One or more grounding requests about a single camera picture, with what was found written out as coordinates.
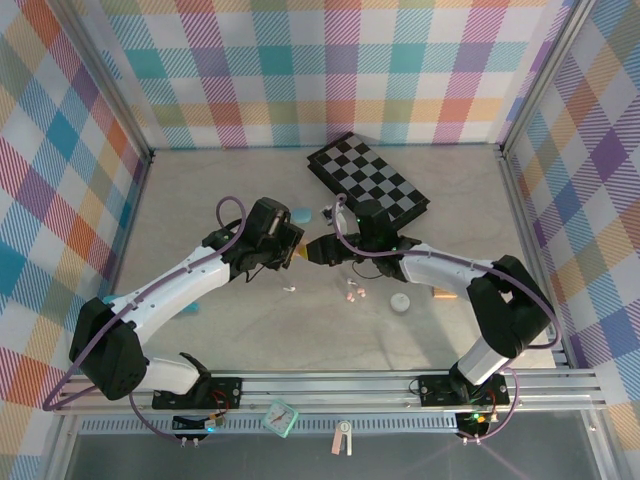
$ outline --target checkered board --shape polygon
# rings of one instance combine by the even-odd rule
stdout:
[[[322,183],[347,195],[351,210],[376,199],[397,230],[427,211],[429,200],[351,132],[307,158],[309,170]]]

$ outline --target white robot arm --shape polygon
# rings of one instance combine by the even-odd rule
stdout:
[[[184,307],[215,288],[222,287],[258,264],[273,270],[288,268],[303,231],[291,225],[282,204],[258,200],[249,213],[238,240],[235,221],[212,232],[184,261],[144,287],[105,304],[94,298],[78,316],[69,358],[75,361],[97,332],[119,316],[80,364],[82,372],[110,400],[134,390],[156,390],[194,408],[207,405],[212,385],[207,369],[191,355],[189,364],[147,359],[142,347],[151,336]]]
[[[498,261],[472,260],[444,254],[419,240],[399,236],[388,213],[376,200],[359,203],[354,213],[360,233],[344,235],[351,248],[336,234],[325,235],[306,246],[308,259],[334,266],[370,257],[383,275],[439,287],[471,302],[481,337],[449,372],[451,388],[462,401],[468,402],[474,392],[479,392],[505,363],[516,358],[549,325],[550,318],[537,303],[503,279],[509,277],[550,308],[549,301],[518,259],[505,255]],[[511,293],[512,298],[505,300],[505,293]]]

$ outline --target small alarm clock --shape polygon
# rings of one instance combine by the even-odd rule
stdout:
[[[262,418],[262,424],[276,435],[286,438],[298,419],[298,412],[286,403],[276,400]]]

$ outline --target small white object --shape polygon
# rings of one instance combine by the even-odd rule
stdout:
[[[336,433],[333,435],[331,453],[334,455],[340,455],[343,439],[346,440],[347,455],[351,456],[351,424],[349,422],[340,422],[336,426]]]
[[[397,313],[404,313],[409,310],[411,301],[404,293],[396,293],[391,297],[391,309]]]

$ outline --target black clamp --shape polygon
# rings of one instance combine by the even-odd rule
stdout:
[[[184,395],[156,391],[151,408],[154,410],[237,410],[242,399],[240,377],[212,377],[209,370],[188,353],[180,353],[200,374],[198,381]]]

